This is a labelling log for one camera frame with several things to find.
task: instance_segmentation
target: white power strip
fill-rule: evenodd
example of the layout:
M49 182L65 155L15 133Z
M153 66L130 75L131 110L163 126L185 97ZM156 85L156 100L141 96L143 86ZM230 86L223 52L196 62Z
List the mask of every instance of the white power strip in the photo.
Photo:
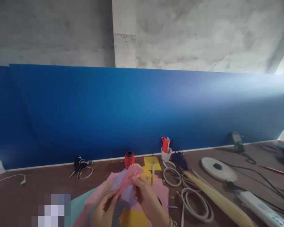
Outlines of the white power strip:
M284 227L284 219L249 191L238 192L237 196L269 227Z

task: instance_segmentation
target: finger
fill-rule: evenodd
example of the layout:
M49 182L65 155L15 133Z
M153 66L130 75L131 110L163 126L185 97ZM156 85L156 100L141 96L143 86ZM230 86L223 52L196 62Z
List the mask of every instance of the finger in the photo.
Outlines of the finger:
M133 196L135 200L138 201L137 188L134 184L133 184Z
M141 181L140 179L137 179L135 177L133 177L132 179L133 179L133 183L139 188L143 188L145 186L145 182Z
M112 201L110 202L109 208L107 209L106 214L111 218L113 218L113 214L114 214L118 199L119 199L119 196L115 195Z
M143 181L144 183L149 183L149 181L148 180L146 180L145 178L143 178L143 177L139 177L139 179L141 180L141 181Z
M104 193L102 199L98 203L98 207L103 210L105 207L105 204L107 203L108 199L113 197L115 194L117 194L117 190L115 191L108 191L107 193Z

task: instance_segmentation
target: black phone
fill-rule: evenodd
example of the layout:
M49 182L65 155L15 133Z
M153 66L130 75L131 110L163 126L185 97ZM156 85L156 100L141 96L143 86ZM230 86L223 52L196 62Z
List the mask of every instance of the black phone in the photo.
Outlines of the black phone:
M231 136L233 137L234 140L234 149L237 153L244 153L244 146L242 143L241 135L238 132L232 132Z

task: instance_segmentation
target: red thread spool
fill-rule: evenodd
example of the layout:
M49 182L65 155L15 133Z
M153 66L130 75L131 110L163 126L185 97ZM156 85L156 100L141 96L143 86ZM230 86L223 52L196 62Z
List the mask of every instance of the red thread spool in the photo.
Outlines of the red thread spool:
M132 164L135 164L135 154L131 151L126 152L126 154L125 154L125 168L128 169L128 167Z

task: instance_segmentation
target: blue board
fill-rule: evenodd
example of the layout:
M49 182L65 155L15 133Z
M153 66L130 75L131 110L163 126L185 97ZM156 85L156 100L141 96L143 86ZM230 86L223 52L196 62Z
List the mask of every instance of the blue board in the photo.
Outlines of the blue board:
M248 143L277 139L284 129L284 76L14 64L10 70L46 156L30 166L73 162L78 154L158 153L167 136L175 148L194 149L231 144L233 131Z
M33 166L42 156L10 68L0 66L0 160L13 169Z

